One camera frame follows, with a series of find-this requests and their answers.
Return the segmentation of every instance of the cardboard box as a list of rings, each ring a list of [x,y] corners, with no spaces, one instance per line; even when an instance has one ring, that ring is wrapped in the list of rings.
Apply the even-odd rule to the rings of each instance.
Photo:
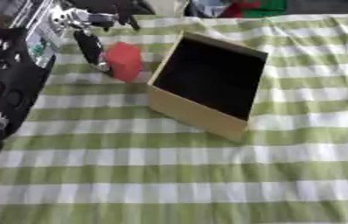
[[[185,32],[148,83],[150,107],[239,142],[267,56]]]

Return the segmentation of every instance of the green and white checkered tablecloth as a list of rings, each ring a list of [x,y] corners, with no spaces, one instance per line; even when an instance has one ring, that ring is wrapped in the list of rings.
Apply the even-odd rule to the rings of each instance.
[[[133,84],[67,37],[0,155],[1,224],[348,221],[348,15],[139,19],[138,33],[97,31],[141,47]],[[241,144],[148,108],[145,82],[182,30],[270,53]]]

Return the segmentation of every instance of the green object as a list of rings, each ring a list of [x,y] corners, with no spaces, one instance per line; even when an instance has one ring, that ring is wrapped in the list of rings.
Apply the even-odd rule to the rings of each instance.
[[[260,0],[259,10],[265,11],[285,11],[287,9],[287,0]]]
[[[265,18],[284,14],[284,10],[246,10],[242,13],[242,16],[244,18]]]
[[[287,9],[287,0],[260,0],[260,8],[245,10],[244,18],[265,18],[284,15]]]
[[[44,47],[42,45],[35,45],[32,48],[32,51],[36,54],[36,55],[42,55],[42,53],[44,53]]]

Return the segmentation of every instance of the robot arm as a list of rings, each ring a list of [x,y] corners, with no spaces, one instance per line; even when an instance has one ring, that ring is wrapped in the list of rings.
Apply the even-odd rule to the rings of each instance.
[[[3,140],[22,125],[55,64],[66,29],[87,62],[102,72],[110,71],[102,58],[103,47],[89,30],[108,29],[119,22],[140,29],[132,15],[89,13],[60,0],[27,1],[7,28],[0,29],[0,150]]]

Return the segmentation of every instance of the open box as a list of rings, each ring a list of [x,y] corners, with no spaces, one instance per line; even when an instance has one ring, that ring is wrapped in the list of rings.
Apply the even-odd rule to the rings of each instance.
[[[267,56],[184,32],[149,81],[150,107],[239,142]]]

